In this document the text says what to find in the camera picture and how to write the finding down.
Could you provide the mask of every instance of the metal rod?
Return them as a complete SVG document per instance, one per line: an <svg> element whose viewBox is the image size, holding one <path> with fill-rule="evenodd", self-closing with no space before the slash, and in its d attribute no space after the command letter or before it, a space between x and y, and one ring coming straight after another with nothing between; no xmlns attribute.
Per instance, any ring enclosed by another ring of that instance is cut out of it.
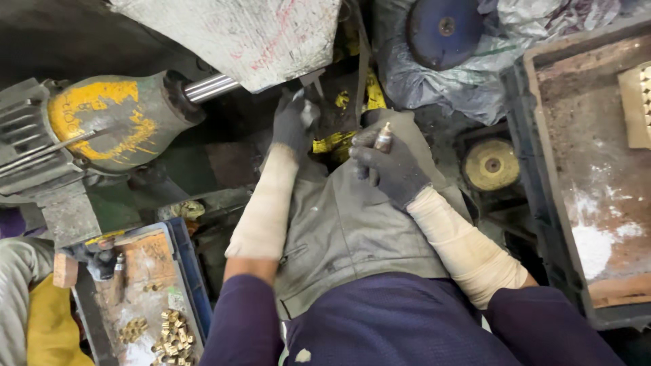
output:
<svg viewBox="0 0 651 366"><path fill-rule="evenodd" d="M71 138L69 140L61 141L60 143L56 143L56 144L54 144L54 145L52 145L52 146L50 146L48 148L44 148L43 150L39 150L38 152L35 152L34 154L28 155L28 156L26 156L24 158L14 160L13 162L10 162L9 164L6 164L6 165L3 165L2 167L0 167L0 174L6 173L8 171L11 171L11 170L14 170L14 169L17 169L17 168L20 168L20 166L22 164L25 164L25 163L33 160L33 159L36 159L36 158L39 158L39 157L43 156L43 155L47 155L47 154L50 154L50 153L55 152L57 150L60 150L60 149L62 149L64 147L70 145L71 143L75 143L75 142L81 141L81 140L86 140L87 138L93 136L95 133L96 133L95 130L91 130L91 131L85 132L85 133L83 133L83 134L81 134L79 136L75 136L75 137L73 137L73 138Z"/></svg>
<svg viewBox="0 0 651 366"><path fill-rule="evenodd" d="M233 89L240 87L240 83L224 74L215 74L203 80L188 84L184 88L187 99L193 103L203 103Z"/></svg>

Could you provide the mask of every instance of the cream arm sleeve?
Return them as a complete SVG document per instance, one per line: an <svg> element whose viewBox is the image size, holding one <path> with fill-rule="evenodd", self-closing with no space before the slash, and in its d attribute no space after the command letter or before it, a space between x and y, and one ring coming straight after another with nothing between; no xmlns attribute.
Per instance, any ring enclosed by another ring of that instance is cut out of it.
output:
<svg viewBox="0 0 651 366"><path fill-rule="evenodd" d="M432 187L407 205L450 276L478 309L501 288L519 289L528 271L459 215Z"/></svg>
<svg viewBox="0 0 651 366"><path fill-rule="evenodd" d="M230 238L226 258L279 260L283 256L297 172L292 149L273 145L260 181Z"/></svg>

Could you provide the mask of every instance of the grinding wheel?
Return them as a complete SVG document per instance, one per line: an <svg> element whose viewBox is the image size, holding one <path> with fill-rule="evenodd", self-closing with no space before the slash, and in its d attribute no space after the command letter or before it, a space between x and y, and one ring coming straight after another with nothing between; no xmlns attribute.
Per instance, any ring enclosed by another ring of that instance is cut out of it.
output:
<svg viewBox="0 0 651 366"><path fill-rule="evenodd" d="M496 191L518 180L520 166L511 142L489 139L473 146L464 158L464 175L480 191Z"/></svg>
<svg viewBox="0 0 651 366"><path fill-rule="evenodd" d="M437 71L467 60L484 32L484 18L477 7L477 0L418 0L407 18L413 58Z"/></svg>

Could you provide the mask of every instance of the plastic sheet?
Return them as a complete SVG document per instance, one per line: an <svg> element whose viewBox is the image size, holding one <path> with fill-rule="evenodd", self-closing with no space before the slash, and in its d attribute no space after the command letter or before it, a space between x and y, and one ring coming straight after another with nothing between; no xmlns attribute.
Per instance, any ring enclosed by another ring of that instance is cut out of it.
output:
<svg viewBox="0 0 651 366"><path fill-rule="evenodd" d="M406 19L415 0L376 0L373 49L380 81L399 108L439 104L486 125L506 113L500 71L535 42L608 24L619 0L481 0L485 31L478 48L460 66L441 72L415 62L406 43Z"/></svg>

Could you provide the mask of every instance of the navy blue sleeve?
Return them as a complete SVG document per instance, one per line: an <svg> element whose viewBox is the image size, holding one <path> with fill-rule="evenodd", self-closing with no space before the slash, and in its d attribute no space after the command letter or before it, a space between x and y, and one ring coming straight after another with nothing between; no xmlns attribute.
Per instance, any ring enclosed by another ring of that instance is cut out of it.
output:
<svg viewBox="0 0 651 366"><path fill-rule="evenodd" d="M282 351L273 289L251 275L228 279L219 293L199 366L278 365Z"/></svg>
<svg viewBox="0 0 651 366"><path fill-rule="evenodd" d="M624 366L557 289L500 289L485 315L493 334L526 366Z"/></svg>

